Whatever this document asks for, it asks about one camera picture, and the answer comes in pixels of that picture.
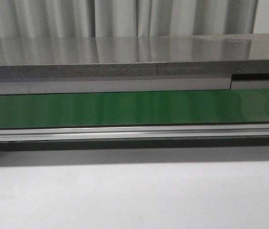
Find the green conveyor belt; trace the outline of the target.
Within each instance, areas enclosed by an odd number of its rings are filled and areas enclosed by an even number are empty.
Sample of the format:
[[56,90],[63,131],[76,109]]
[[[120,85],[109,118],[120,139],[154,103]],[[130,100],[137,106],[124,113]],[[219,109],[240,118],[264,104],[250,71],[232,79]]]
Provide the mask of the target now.
[[269,89],[0,95],[0,129],[269,122]]

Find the white pleated curtain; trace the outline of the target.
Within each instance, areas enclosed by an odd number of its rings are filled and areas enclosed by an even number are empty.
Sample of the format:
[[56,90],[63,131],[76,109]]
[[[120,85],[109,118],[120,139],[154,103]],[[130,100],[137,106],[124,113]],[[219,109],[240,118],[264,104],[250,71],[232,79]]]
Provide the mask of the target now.
[[0,0],[0,38],[269,33],[269,0]]

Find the aluminium conveyor front rail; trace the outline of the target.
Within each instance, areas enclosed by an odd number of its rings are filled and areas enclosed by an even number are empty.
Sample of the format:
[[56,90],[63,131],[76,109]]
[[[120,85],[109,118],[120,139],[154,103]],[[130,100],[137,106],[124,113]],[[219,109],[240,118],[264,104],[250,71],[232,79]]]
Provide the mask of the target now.
[[269,136],[269,123],[0,129],[0,142]]

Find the grey conveyor back rail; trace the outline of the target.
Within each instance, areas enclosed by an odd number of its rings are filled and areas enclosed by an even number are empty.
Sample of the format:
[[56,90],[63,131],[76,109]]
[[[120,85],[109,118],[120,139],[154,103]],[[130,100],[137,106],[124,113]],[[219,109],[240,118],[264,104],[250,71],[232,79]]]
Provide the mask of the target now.
[[0,95],[229,89],[269,89],[269,73],[0,80]]

